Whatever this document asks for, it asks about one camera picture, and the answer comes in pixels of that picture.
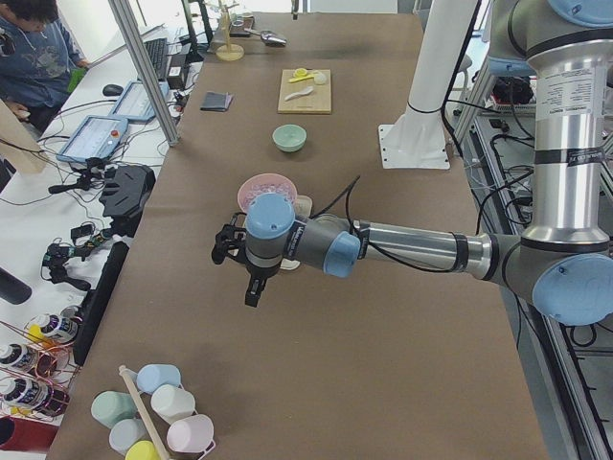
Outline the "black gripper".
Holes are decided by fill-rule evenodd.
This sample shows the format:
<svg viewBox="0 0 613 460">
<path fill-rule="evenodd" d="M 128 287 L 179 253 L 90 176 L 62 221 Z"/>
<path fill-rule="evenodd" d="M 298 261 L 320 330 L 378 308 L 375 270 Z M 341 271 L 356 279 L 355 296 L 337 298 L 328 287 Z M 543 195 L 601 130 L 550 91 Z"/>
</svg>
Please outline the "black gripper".
<svg viewBox="0 0 613 460">
<path fill-rule="evenodd" d="M 250 274 L 250 280 L 245 292 L 244 302 L 246 306 L 256 307 L 260 301 L 261 293 L 265 289 L 267 280 L 278 274 L 281 264 L 277 263 L 271 266 L 262 267 L 247 262 L 246 268 Z"/>
</svg>

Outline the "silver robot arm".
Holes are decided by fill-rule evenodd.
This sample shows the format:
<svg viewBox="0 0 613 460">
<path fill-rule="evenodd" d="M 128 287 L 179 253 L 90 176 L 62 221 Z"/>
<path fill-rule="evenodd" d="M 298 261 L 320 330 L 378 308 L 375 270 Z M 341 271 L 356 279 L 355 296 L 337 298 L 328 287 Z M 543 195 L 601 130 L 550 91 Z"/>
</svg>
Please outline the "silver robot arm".
<svg viewBox="0 0 613 460">
<path fill-rule="evenodd" d="M 467 272 L 567 326 L 612 311 L 609 238 L 598 225 L 604 88 L 612 59 L 608 1 L 497 1 L 489 62 L 537 78 L 533 213 L 520 236 L 427 231 L 351 218 L 304 218 L 276 193 L 253 198 L 239 252 L 256 306 L 282 260 L 346 277 L 363 258 L 430 273 Z"/>
</svg>

